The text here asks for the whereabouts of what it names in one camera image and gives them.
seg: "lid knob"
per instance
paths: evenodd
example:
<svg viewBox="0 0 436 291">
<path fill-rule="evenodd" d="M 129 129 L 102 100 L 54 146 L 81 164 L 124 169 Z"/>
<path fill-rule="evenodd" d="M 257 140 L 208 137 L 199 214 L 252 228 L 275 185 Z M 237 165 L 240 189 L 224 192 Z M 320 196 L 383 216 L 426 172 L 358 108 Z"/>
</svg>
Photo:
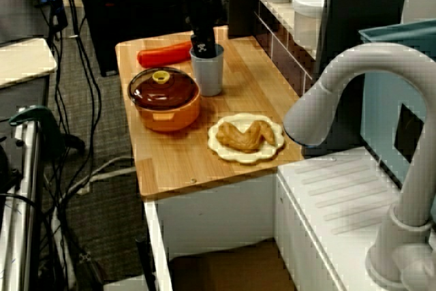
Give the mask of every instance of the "lid knob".
<svg viewBox="0 0 436 291">
<path fill-rule="evenodd" d="M 153 81 L 162 85 L 163 83 L 167 83 L 170 79 L 170 73 L 167 71 L 157 71 L 153 73 Z"/>
</svg>

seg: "faucet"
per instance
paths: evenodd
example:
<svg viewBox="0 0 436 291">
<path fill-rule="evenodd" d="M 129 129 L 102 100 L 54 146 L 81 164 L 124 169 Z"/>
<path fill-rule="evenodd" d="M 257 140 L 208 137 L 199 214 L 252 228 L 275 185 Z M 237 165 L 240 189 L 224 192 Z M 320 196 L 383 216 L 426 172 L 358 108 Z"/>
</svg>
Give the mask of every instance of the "faucet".
<svg viewBox="0 0 436 291">
<path fill-rule="evenodd" d="M 436 62 L 400 44 L 376 42 L 350 48 L 333 59 L 289 109 L 283 127 L 300 145 L 321 144 L 344 88 L 371 71 L 396 74 L 411 83 L 424 99 L 427 115 L 399 201 L 389 208 L 368 250 L 367 273 L 389 291 L 435 291 L 436 252 L 428 239 L 436 194 Z"/>
</svg>

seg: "plate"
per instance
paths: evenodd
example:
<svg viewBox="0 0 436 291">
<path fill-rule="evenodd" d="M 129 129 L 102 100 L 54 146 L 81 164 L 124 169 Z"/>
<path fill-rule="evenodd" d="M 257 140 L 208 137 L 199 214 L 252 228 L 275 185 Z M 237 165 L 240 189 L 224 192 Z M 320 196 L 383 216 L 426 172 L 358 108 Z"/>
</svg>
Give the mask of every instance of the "plate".
<svg viewBox="0 0 436 291">
<path fill-rule="evenodd" d="M 268 144 L 264 140 L 259 151 L 256 151 L 255 153 L 243 153 L 242 151 L 223 146 L 215 137 L 217 135 L 219 126 L 224 122 L 233 124 L 239 131 L 244 133 L 254 121 L 265 121 L 271 126 L 275 136 L 275 146 Z M 269 159 L 275 155 L 277 149 L 280 149 L 285 143 L 285 138 L 283 137 L 282 133 L 283 130 L 281 129 L 281 126 L 271 121 L 268 117 L 244 112 L 233 116 L 223 117 L 218 121 L 218 123 L 212 126 L 208 131 L 209 140 L 207 145 L 222 159 L 229 161 L 234 160 L 242 164 L 252 164 L 258 160 Z"/>
</svg>

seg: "fried chicken wing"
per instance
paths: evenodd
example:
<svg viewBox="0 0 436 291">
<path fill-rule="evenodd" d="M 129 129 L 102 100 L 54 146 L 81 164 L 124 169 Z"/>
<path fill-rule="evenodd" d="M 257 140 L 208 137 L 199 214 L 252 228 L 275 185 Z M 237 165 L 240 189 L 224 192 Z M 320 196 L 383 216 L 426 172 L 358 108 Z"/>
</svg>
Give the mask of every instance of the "fried chicken wing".
<svg viewBox="0 0 436 291">
<path fill-rule="evenodd" d="M 216 138 L 223 146 L 246 153 L 257 151 L 264 139 L 275 146 L 274 132 L 265 121 L 254 121 L 245 133 L 233 124 L 224 122 L 218 127 Z"/>
</svg>

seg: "gray cup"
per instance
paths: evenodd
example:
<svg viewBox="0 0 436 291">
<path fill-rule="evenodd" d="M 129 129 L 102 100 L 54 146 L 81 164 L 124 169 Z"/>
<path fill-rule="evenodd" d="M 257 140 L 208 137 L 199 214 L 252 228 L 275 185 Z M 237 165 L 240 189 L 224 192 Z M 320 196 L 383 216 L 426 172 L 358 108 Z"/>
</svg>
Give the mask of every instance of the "gray cup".
<svg viewBox="0 0 436 291">
<path fill-rule="evenodd" d="M 200 93 L 206 97 L 217 95 L 223 88 L 223 53 L 224 48 L 215 44 L 217 56 L 213 58 L 198 58 L 191 54 L 192 70 L 196 82 L 200 86 Z"/>
</svg>

